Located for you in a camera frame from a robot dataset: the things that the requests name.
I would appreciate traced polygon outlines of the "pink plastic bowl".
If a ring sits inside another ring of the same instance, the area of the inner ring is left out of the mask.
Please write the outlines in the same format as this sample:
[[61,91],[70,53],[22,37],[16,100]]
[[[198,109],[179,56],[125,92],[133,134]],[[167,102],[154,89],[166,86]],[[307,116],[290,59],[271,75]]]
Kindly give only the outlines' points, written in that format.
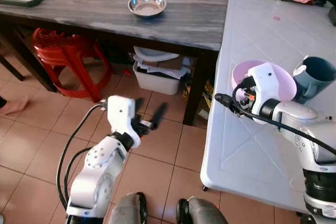
[[250,68],[261,65],[263,63],[270,63],[276,75],[278,75],[277,80],[279,83],[279,99],[281,101],[292,100],[296,96],[297,90],[293,76],[281,66],[272,62],[263,61],[261,59],[247,59],[233,65],[231,68],[231,87],[235,88],[235,86],[246,77]]

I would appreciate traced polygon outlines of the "white plastic storage bin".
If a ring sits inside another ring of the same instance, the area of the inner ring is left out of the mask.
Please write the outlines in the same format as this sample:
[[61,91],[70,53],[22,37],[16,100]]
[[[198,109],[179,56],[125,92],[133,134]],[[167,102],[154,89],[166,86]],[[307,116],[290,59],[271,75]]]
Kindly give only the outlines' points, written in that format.
[[185,58],[178,54],[134,47],[133,71],[141,88],[166,95],[175,95],[180,80],[190,71]]

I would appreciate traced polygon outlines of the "white plastic folding table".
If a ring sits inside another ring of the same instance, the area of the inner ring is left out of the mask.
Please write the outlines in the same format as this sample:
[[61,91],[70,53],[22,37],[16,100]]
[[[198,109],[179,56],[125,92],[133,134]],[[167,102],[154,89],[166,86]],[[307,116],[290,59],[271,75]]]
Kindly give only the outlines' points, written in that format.
[[[259,59],[292,72],[306,57],[336,60],[329,9],[277,0],[228,0],[214,92],[230,94],[232,70]],[[238,117],[218,102],[209,110],[200,179],[204,186],[305,212],[295,146],[271,125]]]

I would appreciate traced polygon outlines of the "teal plastic mug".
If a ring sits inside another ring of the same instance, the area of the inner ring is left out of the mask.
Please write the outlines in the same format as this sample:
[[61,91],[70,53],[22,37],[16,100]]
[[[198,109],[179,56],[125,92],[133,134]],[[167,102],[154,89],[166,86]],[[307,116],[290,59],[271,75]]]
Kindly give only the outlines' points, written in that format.
[[292,76],[297,88],[293,101],[305,104],[336,80],[336,67],[326,59],[305,56]]

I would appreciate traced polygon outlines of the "grey left robot leg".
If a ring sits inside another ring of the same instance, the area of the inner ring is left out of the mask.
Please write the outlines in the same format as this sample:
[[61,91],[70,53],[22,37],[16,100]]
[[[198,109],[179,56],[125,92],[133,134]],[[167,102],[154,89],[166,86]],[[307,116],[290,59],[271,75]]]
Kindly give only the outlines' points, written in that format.
[[108,224],[147,224],[148,207],[142,192],[129,193],[113,207]]

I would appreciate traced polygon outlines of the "grey robot leg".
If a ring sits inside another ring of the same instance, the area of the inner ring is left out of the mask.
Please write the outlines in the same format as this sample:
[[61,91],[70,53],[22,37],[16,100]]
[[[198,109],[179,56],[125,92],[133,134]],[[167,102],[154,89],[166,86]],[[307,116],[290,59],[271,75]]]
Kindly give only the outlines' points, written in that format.
[[108,224],[147,224],[148,207],[142,192],[129,193],[113,207]]
[[228,224],[218,207],[203,198],[180,198],[175,214],[177,224]]

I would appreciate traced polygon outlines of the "red plastic stool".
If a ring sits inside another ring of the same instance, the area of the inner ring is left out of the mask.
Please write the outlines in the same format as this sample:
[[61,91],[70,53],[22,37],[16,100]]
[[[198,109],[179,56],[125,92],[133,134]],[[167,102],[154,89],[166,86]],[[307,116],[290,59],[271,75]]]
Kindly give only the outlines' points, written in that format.
[[[96,40],[55,30],[35,29],[32,41],[41,65],[60,94],[75,99],[89,98],[92,102],[103,99],[100,92],[110,82],[114,70]],[[86,58],[100,59],[105,66],[106,72],[97,83],[94,83],[86,69],[83,62]],[[65,68],[70,68],[82,90],[63,87],[59,76]]]

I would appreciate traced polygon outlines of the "grey wood dark-legged table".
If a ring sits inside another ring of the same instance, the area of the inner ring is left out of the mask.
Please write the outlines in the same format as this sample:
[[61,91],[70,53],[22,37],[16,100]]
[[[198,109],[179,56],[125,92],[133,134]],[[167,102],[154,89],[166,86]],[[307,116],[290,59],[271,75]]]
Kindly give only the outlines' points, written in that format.
[[129,0],[43,0],[38,6],[0,4],[0,37],[17,52],[23,66],[43,87],[52,80],[15,28],[69,31],[94,39],[190,56],[196,59],[182,122],[192,125],[206,81],[215,73],[225,30],[227,0],[166,0],[156,18],[137,18]]

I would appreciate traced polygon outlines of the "stainless steel bowl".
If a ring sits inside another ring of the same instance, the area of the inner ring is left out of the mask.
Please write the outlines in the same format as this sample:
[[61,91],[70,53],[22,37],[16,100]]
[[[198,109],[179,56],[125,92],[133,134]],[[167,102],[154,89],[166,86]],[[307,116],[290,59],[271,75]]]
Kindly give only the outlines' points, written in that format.
[[166,9],[166,0],[129,0],[128,10],[140,18],[159,16]]

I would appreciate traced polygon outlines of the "grey right robot leg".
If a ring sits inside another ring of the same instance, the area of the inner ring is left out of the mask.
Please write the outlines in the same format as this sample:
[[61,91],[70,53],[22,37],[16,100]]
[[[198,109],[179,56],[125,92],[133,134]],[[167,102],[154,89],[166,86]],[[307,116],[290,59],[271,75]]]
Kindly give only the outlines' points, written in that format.
[[218,207],[203,198],[180,198],[175,214],[177,224],[228,224]]

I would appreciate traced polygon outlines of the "small black object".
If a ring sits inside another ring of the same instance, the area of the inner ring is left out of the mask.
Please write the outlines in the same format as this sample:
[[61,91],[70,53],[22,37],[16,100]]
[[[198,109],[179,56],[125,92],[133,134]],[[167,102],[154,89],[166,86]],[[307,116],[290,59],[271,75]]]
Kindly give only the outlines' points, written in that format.
[[335,6],[331,6],[331,8],[329,9],[328,18],[329,18],[330,23],[333,26],[336,26],[336,8],[335,8]]

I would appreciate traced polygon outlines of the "bare person foot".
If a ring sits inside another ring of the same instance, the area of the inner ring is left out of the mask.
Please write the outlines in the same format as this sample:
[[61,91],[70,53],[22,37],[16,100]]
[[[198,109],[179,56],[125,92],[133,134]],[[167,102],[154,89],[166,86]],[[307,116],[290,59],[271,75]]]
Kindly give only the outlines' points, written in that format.
[[23,111],[29,103],[29,96],[8,100],[0,96],[0,115],[9,115]]

